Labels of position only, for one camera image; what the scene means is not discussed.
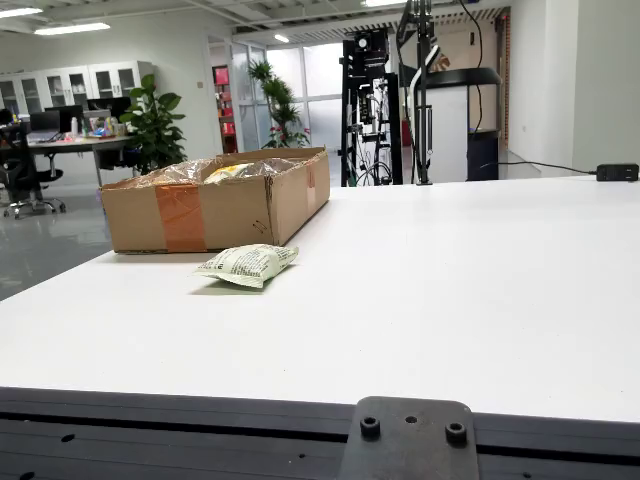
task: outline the white wall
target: white wall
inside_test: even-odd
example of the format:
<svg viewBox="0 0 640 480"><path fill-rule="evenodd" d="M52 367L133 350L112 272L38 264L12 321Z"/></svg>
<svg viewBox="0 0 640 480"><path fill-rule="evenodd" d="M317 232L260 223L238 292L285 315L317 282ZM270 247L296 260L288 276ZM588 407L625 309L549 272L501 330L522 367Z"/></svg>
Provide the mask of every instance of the white wall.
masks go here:
<svg viewBox="0 0 640 480"><path fill-rule="evenodd" d="M509 149L544 161L544 53L546 0L518 0L511 7Z"/></svg>
<svg viewBox="0 0 640 480"><path fill-rule="evenodd" d="M514 3L509 107L513 153L580 170L637 161L638 18L637 0ZM559 169L538 170L543 176L567 175Z"/></svg>
<svg viewBox="0 0 640 480"><path fill-rule="evenodd" d="M221 153L207 34L215 30L218 36L230 36L230 29L205 11L110 19L107 23L110 30L59 37L2 34L0 42L5 48L0 49L0 70L8 73L124 60L151 62L156 67L158 89L182 96L177 112L187 115L179 126L187 139L189 158ZM93 161L87 161L87 157L91 156L85 155L83 162L75 156L69 158L74 163L69 164L65 176L83 168L89 175ZM65 161L57 166L65 169Z"/></svg>
<svg viewBox="0 0 640 480"><path fill-rule="evenodd" d="M578 10L579 0L553 1L545 21L541 161L567 167L573 163ZM544 176L567 176L557 168L540 170Z"/></svg>
<svg viewBox="0 0 640 480"><path fill-rule="evenodd" d="M638 163L640 1L580 0L574 167Z"/></svg>

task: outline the cardboard box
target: cardboard box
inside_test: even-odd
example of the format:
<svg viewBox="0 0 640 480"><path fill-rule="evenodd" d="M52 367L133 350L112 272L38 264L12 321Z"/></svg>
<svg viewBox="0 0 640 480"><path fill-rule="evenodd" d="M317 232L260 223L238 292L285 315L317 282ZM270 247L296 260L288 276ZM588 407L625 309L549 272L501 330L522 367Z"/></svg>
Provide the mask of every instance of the cardboard box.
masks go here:
<svg viewBox="0 0 640 480"><path fill-rule="evenodd" d="M202 183L220 166L265 158L298 164L275 175ZM259 150L209 162L190 183L132 188L146 178L138 177L102 187L113 249L203 252L254 243L283 245L329 199L324 148Z"/></svg>

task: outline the green plant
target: green plant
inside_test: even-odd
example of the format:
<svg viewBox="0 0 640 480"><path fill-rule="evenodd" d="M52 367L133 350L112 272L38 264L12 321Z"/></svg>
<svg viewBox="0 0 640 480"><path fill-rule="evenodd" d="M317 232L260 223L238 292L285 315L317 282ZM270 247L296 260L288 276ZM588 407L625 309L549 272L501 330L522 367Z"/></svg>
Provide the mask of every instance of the green plant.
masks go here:
<svg viewBox="0 0 640 480"><path fill-rule="evenodd" d="M142 88L131 90L132 104L120 122L131 122L135 130L131 143L140 149L137 168L146 174L185 160L184 147L178 143L184 140L182 130L173 124L185 115L172 113L182 97L156 93L154 75L146 75L141 83Z"/></svg>
<svg viewBox="0 0 640 480"><path fill-rule="evenodd" d="M272 127L270 140L262 148L298 147L309 145L310 132L300 131L300 112L293 105L293 92L281 78L273 73L273 67L267 61L251 62L249 77L260 83L269 108L269 115L277 127Z"/></svg>

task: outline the office chair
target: office chair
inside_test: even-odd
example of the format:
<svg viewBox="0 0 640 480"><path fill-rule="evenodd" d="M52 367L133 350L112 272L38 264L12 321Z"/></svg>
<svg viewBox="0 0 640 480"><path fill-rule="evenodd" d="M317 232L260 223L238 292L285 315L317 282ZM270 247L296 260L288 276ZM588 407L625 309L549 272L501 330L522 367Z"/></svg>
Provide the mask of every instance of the office chair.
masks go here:
<svg viewBox="0 0 640 480"><path fill-rule="evenodd" d="M60 178L62 170L56 170L56 178L51 177L51 172L38 172L29 151L27 143L26 124L12 125L0 129L0 137L7 143L0 151L0 182L9 193L10 205L5 209L4 216L12 213L15 219L20 218L20 212L24 207L31 207L36 211L38 207L50 209L51 213L58 210L54 202L59 203L61 213L66 212L67 206L58 198L44 199L42 197L41 181L51 181Z"/></svg>

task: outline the computer monitor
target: computer monitor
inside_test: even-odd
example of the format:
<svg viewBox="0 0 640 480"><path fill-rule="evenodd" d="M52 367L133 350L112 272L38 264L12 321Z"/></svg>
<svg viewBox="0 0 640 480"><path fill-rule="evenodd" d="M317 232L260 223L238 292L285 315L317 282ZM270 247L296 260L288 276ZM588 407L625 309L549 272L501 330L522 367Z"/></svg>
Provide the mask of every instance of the computer monitor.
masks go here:
<svg viewBox="0 0 640 480"><path fill-rule="evenodd" d="M129 97L89 99L89 110L111 110L111 116L120 119L120 115L131 106Z"/></svg>
<svg viewBox="0 0 640 480"><path fill-rule="evenodd" d="M32 132L60 132L60 112L32 113L29 116Z"/></svg>
<svg viewBox="0 0 640 480"><path fill-rule="evenodd" d="M83 108L82 105L66 105L64 107L47 107L46 112L60 112L60 132L71 131L71 119L78 119L78 131L82 130Z"/></svg>

